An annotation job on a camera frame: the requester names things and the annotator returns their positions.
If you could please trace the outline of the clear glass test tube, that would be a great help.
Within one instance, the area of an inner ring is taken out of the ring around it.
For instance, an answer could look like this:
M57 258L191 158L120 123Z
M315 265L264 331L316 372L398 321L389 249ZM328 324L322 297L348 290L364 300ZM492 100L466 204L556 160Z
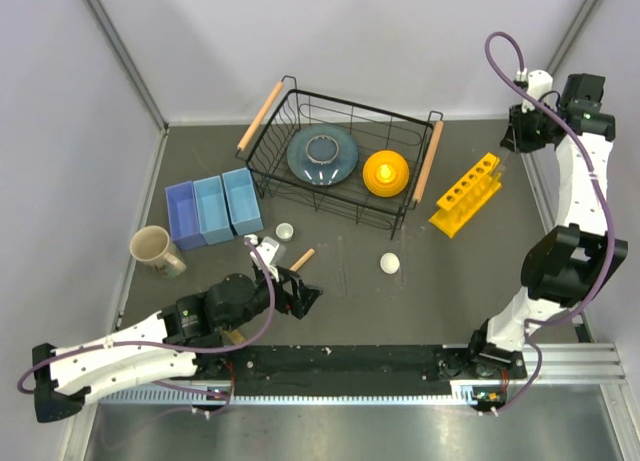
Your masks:
M502 187L502 178L506 172L506 166L499 164L492 172L492 187L495 190L500 190Z
M508 149L506 149L506 148L500 148L500 149L498 150L498 153L497 153L497 158L499 159L499 163L498 163L498 165L499 165L499 164L504 164L504 165L506 166L506 162L507 162L507 160L508 160L509 154L510 154L510 151L509 151Z

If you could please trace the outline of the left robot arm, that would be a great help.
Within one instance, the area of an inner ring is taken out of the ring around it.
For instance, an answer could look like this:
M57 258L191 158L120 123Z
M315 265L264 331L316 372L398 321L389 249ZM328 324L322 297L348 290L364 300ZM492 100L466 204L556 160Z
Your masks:
M86 345L33 348L35 416L56 422L113 393L167 378L216 377L226 368L222 334L262 313L301 319L322 295L298 273L231 274L208 290L184 296L113 335Z

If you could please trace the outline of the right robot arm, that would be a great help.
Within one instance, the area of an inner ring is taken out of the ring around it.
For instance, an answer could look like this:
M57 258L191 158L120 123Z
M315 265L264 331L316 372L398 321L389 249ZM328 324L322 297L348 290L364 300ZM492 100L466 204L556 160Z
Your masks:
M594 298L628 254L603 205L616 134L614 116L601 110L605 79L570 75L554 108L543 101L552 84L544 71L517 82L527 96L510 108L500 145L518 154L553 146L560 172L556 225L525 257L518 293L472 335L466 361L481 377L513 368L527 336Z

